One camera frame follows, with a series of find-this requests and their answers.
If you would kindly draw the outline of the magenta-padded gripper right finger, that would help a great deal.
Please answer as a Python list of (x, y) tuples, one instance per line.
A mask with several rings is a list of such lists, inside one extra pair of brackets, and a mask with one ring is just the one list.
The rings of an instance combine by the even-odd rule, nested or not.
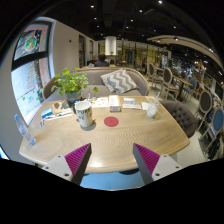
[(159, 155), (136, 143), (133, 144), (133, 155), (145, 185), (182, 169), (169, 155)]

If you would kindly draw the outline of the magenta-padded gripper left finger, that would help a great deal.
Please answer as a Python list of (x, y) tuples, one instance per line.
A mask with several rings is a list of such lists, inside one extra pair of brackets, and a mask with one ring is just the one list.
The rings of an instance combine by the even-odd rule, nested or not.
[(88, 143), (66, 156), (56, 155), (42, 169), (79, 185), (83, 179), (91, 153), (91, 144)]

